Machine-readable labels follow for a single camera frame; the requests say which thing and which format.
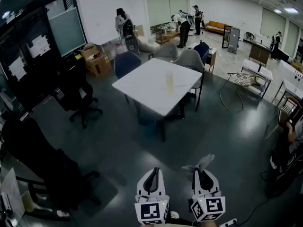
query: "dark epoxy floor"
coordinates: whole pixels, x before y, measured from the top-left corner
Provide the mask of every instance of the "dark epoxy floor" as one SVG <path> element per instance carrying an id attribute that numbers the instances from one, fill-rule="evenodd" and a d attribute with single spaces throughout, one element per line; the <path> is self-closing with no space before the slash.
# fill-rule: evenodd
<path id="1" fill-rule="evenodd" d="M 94 106 L 99 106 L 104 114 L 89 113 L 87 129 L 82 129 L 80 118 L 71 123 L 72 112 L 65 112 L 53 98 L 37 106 L 32 117 L 53 147 L 62 148 L 77 161 L 84 174 L 100 172 L 93 188 L 102 206 L 85 201 L 78 211 L 72 212 L 70 223 L 26 217 L 28 226 L 140 226 L 134 209 L 137 182 L 156 166 L 163 171 L 171 209 L 194 221 L 187 203 L 192 196 L 191 183 L 181 167 L 196 164 L 209 153 L 215 154 L 215 159 L 208 170 L 216 176 L 226 197 L 226 213 L 218 224 L 232 218 L 242 222 L 266 200 L 267 183 L 259 173 L 269 168 L 270 150 L 278 134 L 264 140 L 267 122 L 274 114 L 273 105 L 241 89 L 245 104 L 241 111 L 235 85 L 228 83 L 223 90 L 228 111 L 219 98 L 225 80 L 207 73 L 198 112 L 194 100 L 188 99 L 185 119 L 167 122 L 167 141 L 163 143 L 153 125 L 138 125 L 134 104 L 128 105 L 124 95 L 112 87 L 117 80 L 113 71 L 106 79 L 88 76 L 88 80 L 99 99 Z M 21 164 L 15 169 L 19 176 L 37 178 Z M 290 189 L 259 208 L 243 226 L 278 226 L 299 195 L 301 183 L 302 178 L 297 178 Z"/>

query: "white tile floor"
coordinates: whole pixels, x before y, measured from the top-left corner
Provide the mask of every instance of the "white tile floor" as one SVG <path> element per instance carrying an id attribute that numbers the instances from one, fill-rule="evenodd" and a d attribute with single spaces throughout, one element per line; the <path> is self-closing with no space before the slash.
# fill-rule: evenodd
<path id="1" fill-rule="evenodd" d="M 201 34 L 200 36 L 189 36 L 187 45 L 190 45 L 194 42 L 198 43 L 200 40 L 202 40 L 202 42 L 207 43 L 210 47 L 217 48 L 218 51 L 214 65 L 214 74 L 219 77 L 228 79 L 228 72 L 241 72 L 244 59 L 248 59 L 249 57 L 251 44 L 239 41 L 239 48 L 237 50 L 237 53 L 232 54 L 230 52 L 227 52 L 227 49 L 221 48 L 222 39 L 222 35 L 204 31 L 203 35 Z M 174 39 L 174 42 L 175 44 L 178 44 L 179 38 L 177 37 Z M 184 49 L 178 48 L 179 54 L 181 54 Z M 266 66 L 266 68 L 272 72 L 274 79 L 264 96 L 264 99 L 268 100 L 269 102 L 273 100 L 282 82 L 282 77 L 279 75 L 278 71 L 278 63 L 279 61 L 273 62 L 271 58 L 269 58 Z"/>

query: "stack of cardboard boxes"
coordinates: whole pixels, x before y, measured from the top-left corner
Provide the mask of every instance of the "stack of cardboard boxes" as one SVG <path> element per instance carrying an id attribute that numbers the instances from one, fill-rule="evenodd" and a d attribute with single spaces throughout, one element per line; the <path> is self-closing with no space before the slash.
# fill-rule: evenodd
<path id="1" fill-rule="evenodd" d="M 96 78 L 106 76 L 112 69 L 107 53 L 93 43 L 85 45 L 81 55 L 85 59 L 87 70 Z"/>

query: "person's hand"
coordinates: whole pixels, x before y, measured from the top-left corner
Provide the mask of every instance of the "person's hand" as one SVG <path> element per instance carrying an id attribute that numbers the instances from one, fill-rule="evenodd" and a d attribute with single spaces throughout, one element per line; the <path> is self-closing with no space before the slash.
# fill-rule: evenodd
<path id="1" fill-rule="evenodd" d="M 292 128 L 293 128 L 292 125 L 290 124 L 290 122 L 287 122 L 287 123 L 286 123 L 286 127 L 287 127 L 288 129 L 292 129 Z"/>

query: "backpack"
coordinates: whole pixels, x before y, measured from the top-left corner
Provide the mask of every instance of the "backpack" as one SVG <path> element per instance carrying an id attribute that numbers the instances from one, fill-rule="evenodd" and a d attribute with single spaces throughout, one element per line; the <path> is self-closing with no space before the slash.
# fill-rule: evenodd
<path id="1" fill-rule="evenodd" d="M 189 13 L 183 12 L 182 10 L 180 10 L 179 14 L 181 17 L 186 18 L 186 20 L 188 21 L 190 26 L 195 26 L 195 20 L 192 15 L 190 15 Z"/>

